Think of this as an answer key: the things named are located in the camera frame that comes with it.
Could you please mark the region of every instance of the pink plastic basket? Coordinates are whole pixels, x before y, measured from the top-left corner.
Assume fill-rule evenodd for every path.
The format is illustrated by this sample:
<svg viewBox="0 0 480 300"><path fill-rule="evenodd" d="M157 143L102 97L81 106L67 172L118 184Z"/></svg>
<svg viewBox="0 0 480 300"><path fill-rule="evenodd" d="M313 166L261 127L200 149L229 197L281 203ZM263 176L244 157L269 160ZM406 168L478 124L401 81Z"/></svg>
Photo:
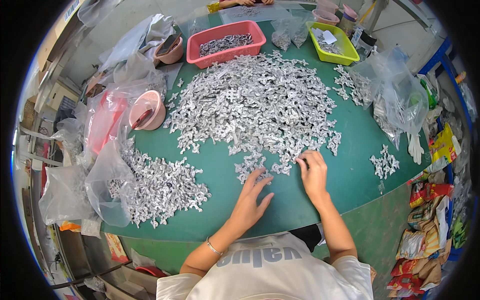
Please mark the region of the pink plastic basket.
<svg viewBox="0 0 480 300"><path fill-rule="evenodd" d="M228 35L252 35L253 44L223 50L214 54L200 57L200 45L213 39L223 38ZM187 62L194 63L200 69L210 67L214 62L225 62L240 55L257 55L260 47L267 42L264 33L254 21L240 21L217 26L194 34L187 42Z"/></svg>

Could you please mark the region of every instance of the hand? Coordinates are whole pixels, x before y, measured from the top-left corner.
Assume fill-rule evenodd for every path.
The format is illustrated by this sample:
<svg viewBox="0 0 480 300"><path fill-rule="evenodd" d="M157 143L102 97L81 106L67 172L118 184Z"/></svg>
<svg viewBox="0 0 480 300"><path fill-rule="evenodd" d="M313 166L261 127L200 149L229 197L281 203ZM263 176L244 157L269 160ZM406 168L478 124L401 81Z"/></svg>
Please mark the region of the hand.
<svg viewBox="0 0 480 300"><path fill-rule="evenodd" d="M300 165L303 187L313 205L317 206L324 199L329 199L326 190L327 165L322 155L317 151L306 150L295 160Z"/></svg>
<svg viewBox="0 0 480 300"><path fill-rule="evenodd" d="M271 192L265 196L262 203L257 206L258 194L260 194L264 186L273 179L273 176L268 177L255 184L257 177L263 172L265 172L265 168L257 169L247 178L232 215L227 221L229 227L236 232L238 237L242 236L264 215L265 209L270 204L270 200L274 195L274 193Z"/></svg>
<svg viewBox="0 0 480 300"><path fill-rule="evenodd" d="M255 4L254 0L237 0L237 4L245 6L253 6Z"/></svg>

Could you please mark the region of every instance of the white paper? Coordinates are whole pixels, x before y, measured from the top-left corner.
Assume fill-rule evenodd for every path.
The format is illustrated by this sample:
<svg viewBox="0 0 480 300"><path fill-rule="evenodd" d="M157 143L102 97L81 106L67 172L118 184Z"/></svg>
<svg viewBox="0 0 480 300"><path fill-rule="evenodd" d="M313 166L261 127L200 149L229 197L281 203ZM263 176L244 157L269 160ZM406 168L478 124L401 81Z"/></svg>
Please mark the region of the white paper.
<svg viewBox="0 0 480 300"><path fill-rule="evenodd" d="M440 244L440 249L445 248L445 244L447 243L447 233L448 233L448 224L445 221L445 209L448 206L448 202L450 201L450 197L444 196L442 201L440 201L440 204L438 204L436 208L436 213L437 213L437 220L439 224L439 244Z"/></svg>
<svg viewBox="0 0 480 300"><path fill-rule="evenodd" d="M324 39L325 43L329 45L336 42L336 37L334 37L333 34L328 30L324 31Z"/></svg>

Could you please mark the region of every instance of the green work surface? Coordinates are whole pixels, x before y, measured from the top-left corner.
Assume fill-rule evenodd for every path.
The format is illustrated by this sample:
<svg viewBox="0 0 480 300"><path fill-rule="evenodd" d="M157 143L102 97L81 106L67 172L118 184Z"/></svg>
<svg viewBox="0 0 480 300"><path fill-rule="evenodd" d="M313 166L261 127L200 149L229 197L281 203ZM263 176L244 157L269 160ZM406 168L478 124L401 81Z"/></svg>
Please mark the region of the green work surface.
<svg viewBox="0 0 480 300"><path fill-rule="evenodd" d="M210 23L212 27L222 24L218 13L210 15ZM259 22L258 25L267 38L267 43L262 46L261 52L272 53L272 50L277 49L271 42L273 27L270 22ZM333 70L336 65L318 59L310 37L301 49L291 44L288 51L282 54L285 59L305 59L309 63L308 68L317 69L317 76L325 85L339 87L334 84L334 77L339 76ZM170 99L172 93L180 92L181 88L176 86L180 78L184 80L183 88L185 88L192 77L199 72L203 71L196 65L185 62L174 88L168 92L166 99ZM337 120L335 130L342 133L342 139L338 147L338 156L333 156L332 152L326 148L326 144L322 146L320 152L328 165L327 190L339 213L346 213L375 200L382 194L385 195L430 164L428 151L422 157L421 165L413 162L407 152L408 143L405 134L402 134L400 151L397 151L373 119L372 107L364 110L363 107L355 106L350 98L344 101L334 90L330 90L328 96L338 105L328 118ZM175 103L178 104L179 100L180 97L175 100ZM134 134L136 147L152 158L164 157L166 161L174 162L187 156L187 163L204 170L202 174L197 174L197 182L204 182L212 193L212 197L202 204L202 212L195 209L177 211L167 220L167 225L160 225L156 229L150 222L140 224L140 228L134 224L119 228L103 222L102 231L125 237L170 241L203 241L207 236L215 233L230 216L243 187L237 179L238 174L235 173L234 163L242 163L243 156L249 154L241 152L228 156L227 143L217 142L213 145L212 140L209 139L205 144L200 144L199 154L192 154L191 150L187 150L184 155L181 155L180 149L177 148L180 131L169 134L169 129L160 127L154 131L132 131L131 136ZM428 149L423 132L421 132L420 142L423 149ZM383 180L384 189L379 188L381 181L374 175L374 166L369 161L372 155L380 156L382 144L388 145L389 153L400 161L400 169ZM271 168L274 162L278 163L278 155L265 150L263 154L267 157L264 164L267 168ZM275 196L264 216L245 233L243 236L245 238L292 230L320 220L317 211L305 194L300 179L300 168L297 165L291 169L290 176L284 174L274 174L274 176L272 185L264 188L259 199L270 192L274 192Z"/></svg>

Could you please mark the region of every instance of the glove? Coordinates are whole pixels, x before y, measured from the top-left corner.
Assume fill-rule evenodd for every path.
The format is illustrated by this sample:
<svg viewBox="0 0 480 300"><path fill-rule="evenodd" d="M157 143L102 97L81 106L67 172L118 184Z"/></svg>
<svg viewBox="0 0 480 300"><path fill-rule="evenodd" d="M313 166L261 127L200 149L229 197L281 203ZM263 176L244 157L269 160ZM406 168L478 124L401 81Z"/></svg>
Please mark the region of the glove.
<svg viewBox="0 0 480 300"><path fill-rule="evenodd" d="M425 153L423 148L420 146L420 135L414 134L411 135L407 133L408 139L408 153L413 157L413 162L420 165L421 164L421 155Z"/></svg>

